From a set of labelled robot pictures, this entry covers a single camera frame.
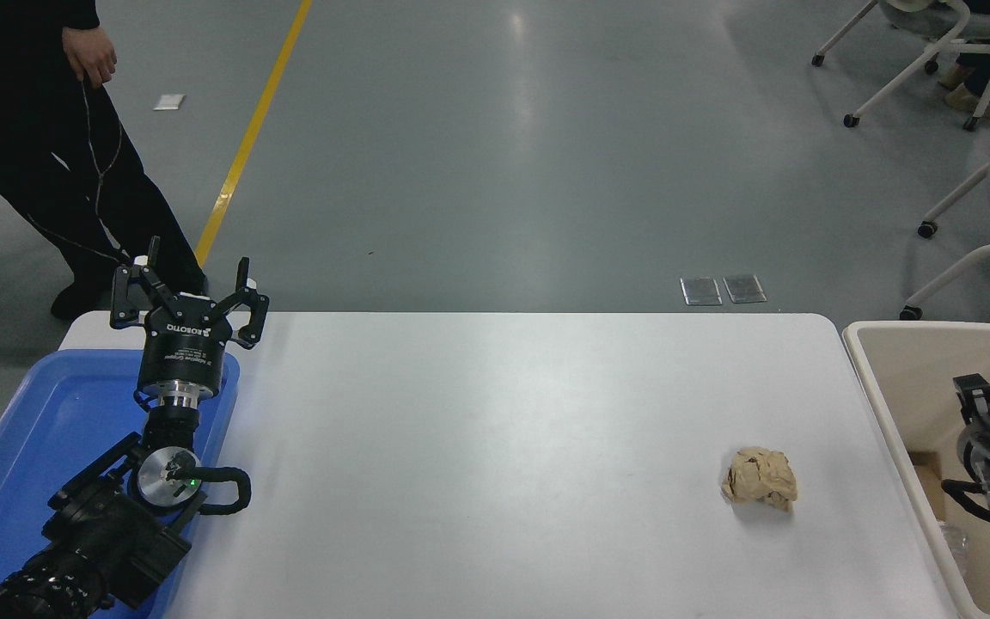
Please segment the person's hand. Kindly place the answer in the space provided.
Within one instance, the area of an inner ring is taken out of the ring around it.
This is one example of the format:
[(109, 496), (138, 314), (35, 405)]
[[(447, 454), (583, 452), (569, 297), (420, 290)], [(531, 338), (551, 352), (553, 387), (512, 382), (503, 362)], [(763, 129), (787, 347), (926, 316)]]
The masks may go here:
[(105, 28), (68, 28), (60, 30), (60, 40), (72, 73), (80, 83), (101, 88), (117, 70), (118, 56), (113, 40)]

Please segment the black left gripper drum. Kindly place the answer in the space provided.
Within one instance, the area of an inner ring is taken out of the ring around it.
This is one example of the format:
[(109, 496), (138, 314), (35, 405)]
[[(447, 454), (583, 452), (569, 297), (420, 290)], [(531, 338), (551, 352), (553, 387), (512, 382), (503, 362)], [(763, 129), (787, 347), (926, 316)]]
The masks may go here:
[(177, 295), (175, 307), (155, 305), (143, 325), (146, 332), (137, 390), (159, 396), (166, 385), (192, 383), (200, 399), (220, 393), (225, 342), (232, 327), (224, 317), (205, 320), (217, 305), (212, 299)]

